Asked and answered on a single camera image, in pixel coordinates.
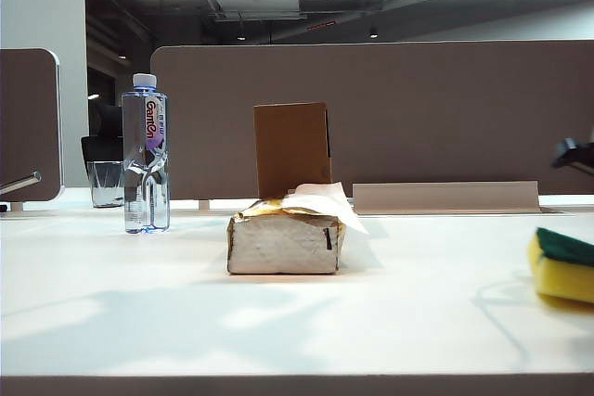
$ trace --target white desk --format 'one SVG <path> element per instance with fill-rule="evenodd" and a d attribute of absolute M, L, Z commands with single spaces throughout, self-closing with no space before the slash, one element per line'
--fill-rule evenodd
<path fill-rule="evenodd" d="M 594 242 L 588 209 L 364 218 L 337 275 L 230 276 L 228 217 L 132 236 L 87 194 L 1 217 L 5 396 L 594 394 L 594 305 L 540 299 L 525 259 L 539 225 Z"/>

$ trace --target black chair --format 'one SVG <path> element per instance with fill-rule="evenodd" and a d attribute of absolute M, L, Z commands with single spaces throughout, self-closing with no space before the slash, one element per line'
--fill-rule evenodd
<path fill-rule="evenodd" d="M 84 168 L 88 161 L 123 161 L 122 108 L 90 100 L 89 122 L 92 134 L 81 138 Z"/>

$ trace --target bottle cap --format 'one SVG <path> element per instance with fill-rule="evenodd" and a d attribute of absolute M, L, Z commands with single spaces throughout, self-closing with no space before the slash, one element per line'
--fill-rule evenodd
<path fill-rule="evenodd" d="M 137 73 L 132 77 L 134 87 L 157 87 L 157 76 L 154 74 Z"/>

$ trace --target water bottle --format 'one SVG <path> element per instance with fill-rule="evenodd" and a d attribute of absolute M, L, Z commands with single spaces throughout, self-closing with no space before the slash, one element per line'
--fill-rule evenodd
<path fill-rule="evenodd" d="M 152 74 L 133 81 L 134 91 L 122 94 L 125 229 L 162 232 L 169 227 L 167 96 Z"/>

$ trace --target brown partition panel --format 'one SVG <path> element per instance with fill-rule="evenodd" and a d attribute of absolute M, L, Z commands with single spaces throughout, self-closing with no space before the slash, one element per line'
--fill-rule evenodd
<path fill-rule="evenodd" d="M 181 46 L 155 52 L 170 97 L 174 198 L 257 195 L 252 106 L 324 101 L 334 179 L 537 180 L 593 193 L 550 167 L 594 123 L 594 41 Z"/>
<path fill-rule="evenodd" d="M 59 148 L 58 63 L 44 49 L 0 50 L 0 183 L 33 171 L 42 181 L 0 201 L 45 201 L 63 184 Z"/>

